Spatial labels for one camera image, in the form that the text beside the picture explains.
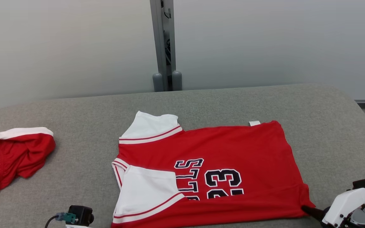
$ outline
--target red stripe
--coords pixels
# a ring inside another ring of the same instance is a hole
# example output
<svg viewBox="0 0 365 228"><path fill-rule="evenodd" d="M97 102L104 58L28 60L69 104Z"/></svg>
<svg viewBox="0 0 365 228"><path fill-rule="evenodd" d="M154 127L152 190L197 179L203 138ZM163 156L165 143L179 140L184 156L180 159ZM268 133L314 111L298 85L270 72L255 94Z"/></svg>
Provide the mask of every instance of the red stripe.
<svg viewBox="0 0 365 228"><path fill-rule="evenodd" d="M158 137L158 136L162 136L162 135L165 135L167 133L170 133L171 131L174 131L175 129L179 128L180 126L176 127L176 128L173 128L165 133L162 133L162 134L159 134L157 136L152 136L152 137L147 137L147 138L134 138L134 139L119 139L119 141L122 141L122 140L143 140L143 139L151 139L151 138L155 138L155 137Z"/></svg>
<svg viewBox="0 0 365 228"><path fill-rule="evenodd" d="M118 165L121 165L121 166L125 167L125 170L128 168L126 165L124 165L124 164L122 164L122 163L118 162L117 160L114 160L113 162L114 162L114 163L118 163Z"/></svg>
<svg viewBox="0 0 365 228"><path fill-rule="evenodd" d="M174 196L171 196L171 198L170 198L170 199L167 199L167 201L165 201L164 203L162 203L162 204L160 204L160 205L158 205L158 206L156 206L156 207L154 207L154 208L152 208L152 209L150 209L150 210L148 210L148 211L141 212L141 213L137 213L137 214L131 214L131 215L122 215L122 216L119 216L119 217L118 217L118 216L114 216L114 218L116 218L116 219L120 219L120 218L123 218L123 217L136 216L136 215L141 215L141 214L145 214L145 213L151 212L151 211L153 211L154 209L158 208L159 206L164 205L164 204L165 204L165 203L167 203L168 201L172 200L174 197L176 197L176 196L177 196L177 195L179 195L179 194L182 194L182 193L181 193L181 192L179 192L179 193L175 194Z"/></svg>
<svg viewBox="0 0 365 228"><path fill-rule="evenodd" d="M118 168L116 166L115 166L115 170L116 170L116 175L118 175L118 180L119 180L120 186L122 187L122 180L120 180L120 175L118 173Z"/></svg>

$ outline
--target gray metal post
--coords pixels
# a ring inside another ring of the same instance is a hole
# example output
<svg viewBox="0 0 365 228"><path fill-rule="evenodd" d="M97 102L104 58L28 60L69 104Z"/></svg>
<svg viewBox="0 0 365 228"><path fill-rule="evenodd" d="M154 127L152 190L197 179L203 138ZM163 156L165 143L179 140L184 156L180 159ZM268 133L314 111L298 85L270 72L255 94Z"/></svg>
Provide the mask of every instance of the gray metal post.
<svg viewBox="0 0 365 228"><path fill-rule="evenodd" d="M167 91L167 62L165 59L165 45L164 45L164 34L163 34L163 17L161 14L161 0L150 0L150 9L152 12L152 23L153 32L155 36L156 55L157 55L157 67L158 72L162 76L162 87L161 91Z"/></svg>
<svg viewBox="0 0 365 228"><path fill-rule="evenodd" d="M169 1L170 7L170 20L169 20L169 29L170 29L170 51L171 51L171 71L176 70L176 39L174 33L174 1Z"/></svg>
<svg viewBox="0 0 365 228"><path fill-rule="evenodd" d="M171 73L173 79L173 91L179 91L183 88L183 74L180 71L173 71Z"/></svg>
<svg viewBox="0 0 365 228"><path fill-rule="evenodd" d="M153 74L153 85L155 87L155 92L164 91L163 76L160 73Z"/></svg>

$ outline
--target black and white lettering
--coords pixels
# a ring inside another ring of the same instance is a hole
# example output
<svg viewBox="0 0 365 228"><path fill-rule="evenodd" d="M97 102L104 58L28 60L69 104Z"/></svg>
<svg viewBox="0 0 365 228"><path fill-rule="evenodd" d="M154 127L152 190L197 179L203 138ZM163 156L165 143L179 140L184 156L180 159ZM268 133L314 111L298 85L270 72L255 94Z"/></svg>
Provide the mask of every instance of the black and white lettering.
<svg viewBox="0 0 365 228"><path fill-rule="evenodd" d="M191 186L191 188L179 188L178 190L180 192L198 192L198 182L189 181L188 185Z"/></svg>
<svg viewBox="0 0 365 228"><path fill-rule="evenodd" d="M231 187L237 187L242 183L240 173L234 169L208 170L205 172L205 182L210 187L217 187L219 181L227 181L227 176L232 177L229 180L229 186Z"/></svg>
<svg viewBox="0 0 365 228"><path fill-rule="evenodd" d="M190 169L189 172L191 174L188 174L188 175L177 175L176 178L177 179L185 179L185 178L187 178L187 179L193 179L193 180L195 180L195 179L197 179L198 173L200 172L200 170L199 169Z"/></svg>
<svg viewBox="0 0 365 228"><path fill-rule="evenodd" d="M228 196L228 194L223 189L212 189L207 192L208 199L223 197L223 196Z"/></svg>
<svg viewBox="0 0 365 228"><path fill-rule="evenodd" d="M243 188L230 189L231 196L242 195L242 194L244 194Z"/></svg>
<svg viewBox="0 0 365 228"><path fill-rule="evenodd" d="M187 161L184 161L184 160L176 161L174 168L186 169L189 167L201 167L203 162L204 162L204 159L202 159L202 158L192 159L192 160L187 160Z"/></svg>

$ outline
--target white stripe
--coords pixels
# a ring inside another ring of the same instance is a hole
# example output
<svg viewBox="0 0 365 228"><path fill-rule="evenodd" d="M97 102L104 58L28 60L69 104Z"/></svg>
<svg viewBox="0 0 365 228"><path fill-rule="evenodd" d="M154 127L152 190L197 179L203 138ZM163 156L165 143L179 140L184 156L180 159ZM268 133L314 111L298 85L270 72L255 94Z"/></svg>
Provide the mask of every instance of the white stripe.
<svg viewBox="0 0 365 228"><path fill-rule="evenodd" d="M164 134L164 135L158 136L158 137L153 137L153 138L150 138L150 139L141 139L141 140L122 140L122 139L119 139L119 144L139 144L139 143L154 142L154 141L157 141L157 140L164 139L164 138L167 138L169 136L172 136L173 134L176 134L176 133L178 133L182 130L183 129L181 127L179 127L179 128L176 128L173 131L170 131L167 134Z"/></svg>
<svg viewBox="0 0 365 228"><path fill-rule="evenodd" d="M144 214L140 214L140 215L134 215L134 216L126 216L126 217L123 217L123 218L113 218L113 223L123 223L123 222L132 222L132 221L136 221L136 220L140 220L140 219L144 219L144 218L147 218L149 216L152 216L152 215L155 215L165 209L167 209L168 207L170 207L171 205L175 204L176 202L178 202L180 199L184 198L185 196L180 193L176 196L174 196L174 198L170 199L167 203L159 206L158 208L152 210L152 211L149 211L147 213L144 213ZM113 216L124 216L124 215L127 215L127 214L113 214Z"/></svg>
<svg viewBox="0 0 365 228"><path fill-rule="evenodd" d="M39 133L53 136L53 132L45 127L12 128L8 131L0 132L0 140Z"/></svg>
<svg viewBox="0 0 365 228"><path fill-rule="evenodd" d="M119 166L121 166L122 169L125 169L123 166L126 166L126 168L129 168L129 164L127 162L125 162L124 160L120 159L120 158L115 158L115 160L113 161L113 163L114 162L115 163L119 163Z"/></svg>
<svg viewBox="0 0 365 228"><path fill-rule="evenodd" d="M120 184L122 182L123 176L120 176L120 170L118 169L118 165L112 165L113 166L113 171L115 172L115 176L116 176L116 180L118 182L119 185L119 189L122 189L122 185Z"/></svg>

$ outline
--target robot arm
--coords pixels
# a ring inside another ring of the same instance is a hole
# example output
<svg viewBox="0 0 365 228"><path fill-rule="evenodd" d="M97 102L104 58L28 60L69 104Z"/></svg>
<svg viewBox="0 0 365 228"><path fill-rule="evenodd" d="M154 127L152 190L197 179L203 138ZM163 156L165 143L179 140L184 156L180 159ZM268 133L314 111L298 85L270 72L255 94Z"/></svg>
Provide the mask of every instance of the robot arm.
<svg viewBox="0 0 365 228"><path fill-rule="evenodd" d="M325 228L365 228L365 180L353 182L353 190L338 195L325 210L302 206Z"/></svg>

